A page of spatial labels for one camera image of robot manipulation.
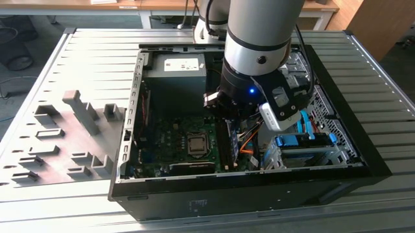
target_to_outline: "table leg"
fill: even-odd
[[[151,11],[141,11],[142,25],[145,29],[151,29]]]
[[[314,26],[315,31],[325,31],[331,20],[333,12],[322,12],[322,16],[319,17],[318,23]]]

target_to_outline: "wooden desk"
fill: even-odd
[[[118,0],[113,4],[91,5],[90,0],[0,0],[0,8],[10,9],[51,9],[51,10],[134,10],[121,9],[123,6],[141,7],[141,0]]]
[[[0,15],[141,15],[143,28],[151,28],[151,16],[185,15],[186,0],[119,0],[114,4],[91,5],[90,0],[0,0]],[[194,1],[189,1],[191,15]],[[306,1],[301,17],[317,18],[314,30],[325,30],[339,11],[333,0],[327,5]]]
[[[142,0],[141,15],[145,28],[151,28],[151,20],[143,15],[151,16],[182,16],[185,14],[186,0]],[[189,1],[189,15],[191,14],[195,4]],[[325,30],[331,16],[339,11],[339,7],[333,0],[329,0],[327,5],[318,4],[315,1],[306,1],[301,13],[302,18],[317,18],[317,22],[311,29]]]

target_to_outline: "aluminum profile table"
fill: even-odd
[[[5,232],[65,229],[110,233],[174,229],[210,231],[225,227],[239,231],[273,232],[413,231],[414,104],[353,35],[305,32],[303,37],[321,56],[394,176],[374,186],[359,188],[327,206],[147,223],[135,222],[119,204],[107,201],[110,180],[23,188],[5,185],[0,186],[0,229],[10,229]],[[126,73],[135,71],[141,43],[193,43],[193,33],[178,30],[78,29],[63,35],[0,142],[0,154],[6,155],[10,150],[9,144],[15,140],[22,118],[54,70],[61,71],[58,84],[61,79],[71,79],[71,71],[81,68],[95,76],[109,77],[111,83],[91,91],[86,98],[99,103],[106,97],[118,106],[127,107],[130,85],[126,81],[131,80],[131,76]]]

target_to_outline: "sticker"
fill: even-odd
[[[258,159],[255,159],[254,156],[251,156],[250,162],[253,163],[254,167],[258,167],[259,162],[258,162]]]
[[[119,8],[121,9],[138,9],[137,6],[121,6]]]
[[[198,71],[199,70],[199,59],[166,59],[165,71]]]

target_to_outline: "aluminum workbench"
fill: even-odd
[[[259,232],[414,231],[415,106],[353,35],[305,32],[303,36],[321,56],[394,176],[355,190],[327,206],[145,224],[135,222],[117,202],[107,201],[109,179],[29,187],[3,182],[2,232],[59,229],[61,232],[113,233],[183,231],[185,228],[230,231],[225,227]],[[0,163],[14,155],[14,142],[29,127],[31,109],[46,90],[54,93],[71,81],[73,86],[83,88],[83,101],[97,107],[106,102],[127,107],[141,43],[193,43],[193,33],[158,29],[78,29],[63,35],[0,142]]]

